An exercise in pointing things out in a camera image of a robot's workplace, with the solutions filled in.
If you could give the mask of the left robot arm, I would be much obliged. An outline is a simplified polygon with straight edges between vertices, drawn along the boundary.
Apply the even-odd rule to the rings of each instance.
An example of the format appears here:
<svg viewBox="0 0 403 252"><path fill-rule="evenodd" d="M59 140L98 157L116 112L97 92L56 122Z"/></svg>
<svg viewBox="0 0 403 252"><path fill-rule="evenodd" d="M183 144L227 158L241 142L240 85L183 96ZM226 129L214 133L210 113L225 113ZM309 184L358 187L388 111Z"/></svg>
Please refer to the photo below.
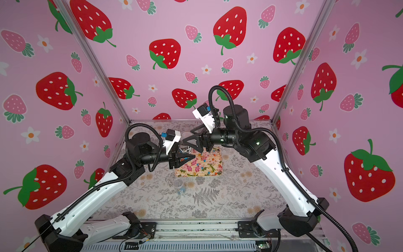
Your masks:
<svg viewBox="0 0 403 252"><path fill-rule="evenodd" d="M179 149L181 133L168 129L162 134L144 123L135 123L125 132L126 153L86 193L52 216L42 215L35 226L49 252L79 252L84 247L110 238L131 239L143 235L140 220L132 212L85 224L103 204L129 187L146 170L160 163L178 169L195 158Z"/></svg>

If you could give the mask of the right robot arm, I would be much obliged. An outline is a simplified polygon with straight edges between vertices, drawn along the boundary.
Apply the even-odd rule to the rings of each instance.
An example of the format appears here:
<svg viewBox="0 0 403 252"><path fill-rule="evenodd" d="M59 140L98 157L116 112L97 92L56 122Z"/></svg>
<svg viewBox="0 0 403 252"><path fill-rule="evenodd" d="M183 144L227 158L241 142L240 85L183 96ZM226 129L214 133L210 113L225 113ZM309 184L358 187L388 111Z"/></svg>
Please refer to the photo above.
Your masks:
<svg viewBox="0 0 403 252"><path fill-rule="evenodd" d="M247 110L235 105L224 87L213 86L208 100L193 112L203 125L193 129L192 136L185 138L182 144L199 153L209 152L215 145L235 149L264 173L287 203L277 215L257 214L253 220L253 231L262 235L277 229L295 237L306 235L327 252L329 249L311 233L319 222L319 216L323 216L344 235L351 250L356 252L358 247L354 239L326 211L328 201L312 194L286 165L276 134L267 128L252 128Z"/></svg>

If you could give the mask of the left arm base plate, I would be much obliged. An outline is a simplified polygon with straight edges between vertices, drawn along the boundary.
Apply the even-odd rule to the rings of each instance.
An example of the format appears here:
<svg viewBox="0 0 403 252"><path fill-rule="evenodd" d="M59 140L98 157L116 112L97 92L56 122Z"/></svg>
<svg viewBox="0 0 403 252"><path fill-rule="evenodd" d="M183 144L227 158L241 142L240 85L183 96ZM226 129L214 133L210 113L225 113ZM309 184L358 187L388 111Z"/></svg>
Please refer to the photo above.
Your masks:
<svg viewBox="0 0 403 252"><path fill-rule="evenodd" d="M128 230L122 234L113 236L112 239L145 239L154 238L157 222L141 222L131 224Z"/></svg>

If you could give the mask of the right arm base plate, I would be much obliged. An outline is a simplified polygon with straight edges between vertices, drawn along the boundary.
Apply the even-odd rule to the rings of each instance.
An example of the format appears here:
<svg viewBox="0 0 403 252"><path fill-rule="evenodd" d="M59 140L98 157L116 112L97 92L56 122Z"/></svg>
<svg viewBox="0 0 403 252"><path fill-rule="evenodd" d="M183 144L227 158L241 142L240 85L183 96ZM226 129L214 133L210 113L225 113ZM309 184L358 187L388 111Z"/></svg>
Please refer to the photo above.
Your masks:
<svg viewBox="0 0 403 252"><path fill-rule="evenodd" d="M236 231L240 238L278 238L279 230L271 229L265 231L256 222L239 221Z"/></svg>

